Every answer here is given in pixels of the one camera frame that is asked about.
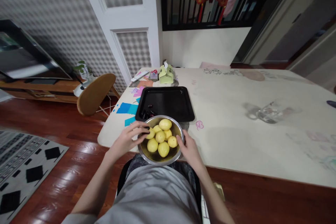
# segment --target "person's left hand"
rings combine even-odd
[[[125,128],[113,143],[111,148],[105,153],[104,159],[114,163],[132,148],[142,143],[147,136],[147,133],[149,133],[149,130],[144,127],[149,127],[149,125],[144,122],[135,121],[130,126]],[[141,133],[145,134],[135,141],[132,140],[132,137]]]

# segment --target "gray shirt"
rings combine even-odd
[[[62,224],[201,223],[189,182],[165,166],[132,171],[113,206],[97,220],[94,215],[69,214]]]

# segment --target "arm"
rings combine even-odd
[[[202,187],[205,202],[208,207],[209,218],[211,223],[235,224],[224,202],[221,200],[216,191],[212,180],[208,174],[202,158],[198,152],[194,139],[189,136],[188,132],[183,130],[185,136],[185,145],[180,136],[176,136],[183,156],[196,172]]]
[[[130,149],[142,143],[147,136],[146,134],[142,135],[136,141],[133,141],[132,137],[140,133],[149,133],[149,130],[143,128],[146,126],[148,126],[148,124],[137,121],[122,131],[112,147],[105,153],[101,165],[71,213],[93,214],[98,216],[109,188],[113,164]]]

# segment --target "chair backrest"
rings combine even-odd
[[[106,95],[115,83],[116,76],[112,73],[104,74],[95,79],[77,100],[77,109],[83,116],[95,114]]]

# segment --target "tv screen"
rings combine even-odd
[[[12,79],[72,79],[32,37],[10,20],[0,21],[0,71]]]

